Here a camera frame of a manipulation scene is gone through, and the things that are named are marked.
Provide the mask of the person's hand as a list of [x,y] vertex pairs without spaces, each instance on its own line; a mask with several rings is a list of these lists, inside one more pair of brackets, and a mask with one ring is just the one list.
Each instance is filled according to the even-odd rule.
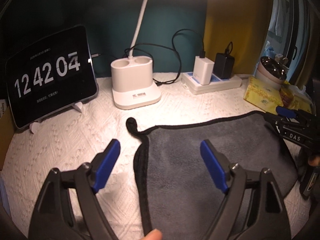
[[158,229],[150,231],[142,240],[162,240],[163,234]]

